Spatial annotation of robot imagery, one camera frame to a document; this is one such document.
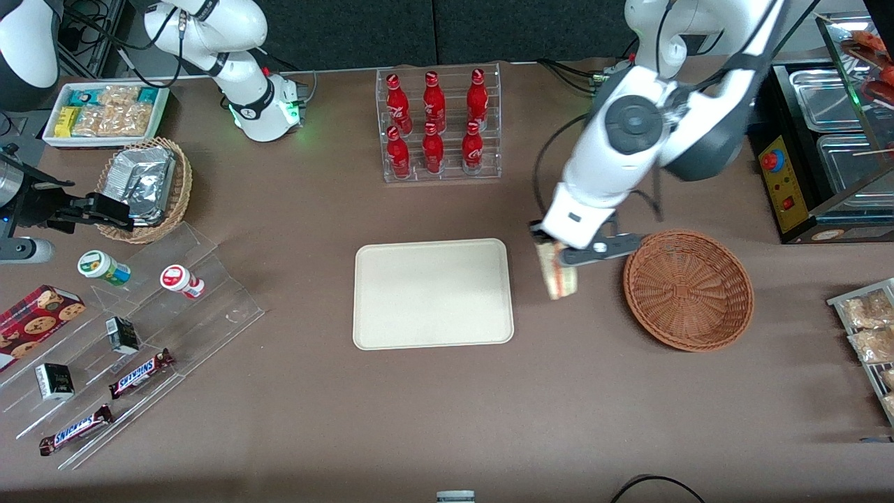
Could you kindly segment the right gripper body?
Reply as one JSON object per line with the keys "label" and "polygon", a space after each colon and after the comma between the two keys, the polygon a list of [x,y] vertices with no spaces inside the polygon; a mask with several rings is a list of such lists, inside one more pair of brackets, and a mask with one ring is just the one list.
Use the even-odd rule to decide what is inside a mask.
{"label": "right gripper body", "polygon": [[54,176],[20,161],[14,150],[2,149],[2,222],[14,227],[47,228],[47,219],[69,207],[74,197],[65,192],[72,181]]}

